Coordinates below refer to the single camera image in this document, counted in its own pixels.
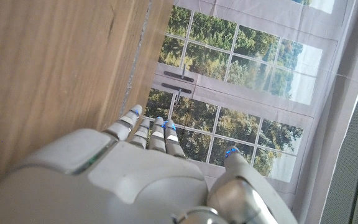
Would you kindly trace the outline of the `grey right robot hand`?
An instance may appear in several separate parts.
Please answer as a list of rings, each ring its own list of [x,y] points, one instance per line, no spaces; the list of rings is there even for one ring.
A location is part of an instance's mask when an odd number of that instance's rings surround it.
[[[0,223],[295,223],[236,146],[208,187],[173,121],[135,105],[105,131],[78,129],[16,164],[0,182]]]

